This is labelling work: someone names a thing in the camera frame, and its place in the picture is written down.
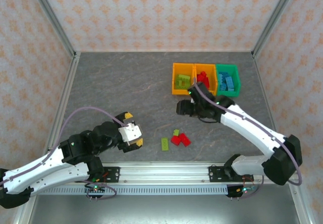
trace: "orange bin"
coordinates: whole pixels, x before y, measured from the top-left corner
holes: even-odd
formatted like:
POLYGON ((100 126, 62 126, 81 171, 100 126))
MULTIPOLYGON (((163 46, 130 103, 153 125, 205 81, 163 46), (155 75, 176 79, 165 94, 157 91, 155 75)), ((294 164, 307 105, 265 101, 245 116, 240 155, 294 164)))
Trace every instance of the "orange bin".
POLYGON ((175 89, 175 80, 179 74, 190 76, 192 85, 195 77, 194 64, 173 63, 172 94, 189 95, 187 89, 175 89))
POLYGON ((208 89, 213 95, 217 94, 218 91, 218 77, 215 64, 194 64, 194 77, 197 78, 197 75, 202 71, 206 72, 208 81, 210 83, 210 88, 208 89))

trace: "ventilation grille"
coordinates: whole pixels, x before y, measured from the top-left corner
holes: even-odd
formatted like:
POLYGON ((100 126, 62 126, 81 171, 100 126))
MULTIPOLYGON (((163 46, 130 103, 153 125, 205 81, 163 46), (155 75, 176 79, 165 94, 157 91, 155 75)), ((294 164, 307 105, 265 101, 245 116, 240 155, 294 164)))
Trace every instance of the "ventilation grille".
MULTIPOLYGON (((174 185, 174 186, 117 186, 110 185, 115 188, 118 195, 224 195, 228 194, 226 185, 174 185)), ((80 186, 60 186, 45 190, 39 195, 84 195, 88 189, 80 186)), ((113 191, 106 188, 103 191, 91 191, 93 195, 113 194, 113 191)))

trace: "wallpaper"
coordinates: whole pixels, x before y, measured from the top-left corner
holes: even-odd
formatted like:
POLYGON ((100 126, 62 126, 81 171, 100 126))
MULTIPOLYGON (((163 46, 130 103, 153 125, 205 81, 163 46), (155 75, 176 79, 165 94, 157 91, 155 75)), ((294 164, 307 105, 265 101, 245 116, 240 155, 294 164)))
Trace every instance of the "wallpaper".
POLYGON ((304 183, 323 220, 323 0, 291 0, 257 63, 278 130, 301 140, 304 183))
POLYGON ((252 51, 278 1, 49 0, 80 51, 252 51))
MULTIPOLYGON (((0 0, 0 167, 42 155, 70 57, 37 0, 0 0)), ((16 210, 0 206, 0 223, 16 210)))

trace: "gray floor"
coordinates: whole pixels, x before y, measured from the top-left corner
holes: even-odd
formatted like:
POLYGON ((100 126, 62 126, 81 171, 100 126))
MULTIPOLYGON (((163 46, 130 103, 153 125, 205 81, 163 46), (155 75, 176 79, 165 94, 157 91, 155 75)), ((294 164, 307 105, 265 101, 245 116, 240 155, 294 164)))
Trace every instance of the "gray floor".
MULTIPOLYGON (((144 134, 144 146, 124 154, 118 149, 100 155, 102 161, 226 161, 235 153, 260 154, 242 136, 221 124, 176 115, 176 104, 187 96, 174 96, 172 64, 236 64, 241 79, 235 101, 252 117, 272 127, 256 68, 250 53, 241 52, 89 52, 81 53, 64 118, 76 108, 96 106, 117 115, 131 112, 144 134), (185 148, 170 143, 162 152, 161 137, 180 129, 192 141, 185 148)), ((78 113, 64 130, 61 140, 92 130, 107 118, 101 113, 78 113)))
POLYGON ((265 185, 250 199, 224 195, 117 196, 89 201, 85 196, 37 197, 30 224, 296 224, 288 185, 265 185))

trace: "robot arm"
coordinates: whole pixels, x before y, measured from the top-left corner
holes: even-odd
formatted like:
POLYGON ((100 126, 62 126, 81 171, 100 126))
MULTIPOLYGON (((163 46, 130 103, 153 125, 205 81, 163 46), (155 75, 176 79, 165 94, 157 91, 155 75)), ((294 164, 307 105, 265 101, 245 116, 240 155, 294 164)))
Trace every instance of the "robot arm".
POLYGON ((127 126, 104 122, 93 131, 72 135, 61 142, 46 161, 49 153, 15 170, 0 169, 0 186, 3 186, 0 205, 13 208, 45 189, 100 178, 104 170, 97 155, 101 152, 116 146, 123 152, 139 149, 143 143, 142 133, 133 116, 126 112, 116 118, 127 126))
POLYGON ((188 89, 192 100, 178 102, 177 114, 216 120, 244 136, 264 154, 234 155, 225 164, 227 168, 225 174, 232 179, 234 175, 267 175, 274 183, 284 185, 296 171, 284 147, 291 152, 298 166, 302 164, 298 138, 293 135, 286 137, 267 128, 245 113, 230 98, 223 95, 214 97, 203 83, 197 83, 197 87, 201 92, 198 92, 195 86, 188 89))

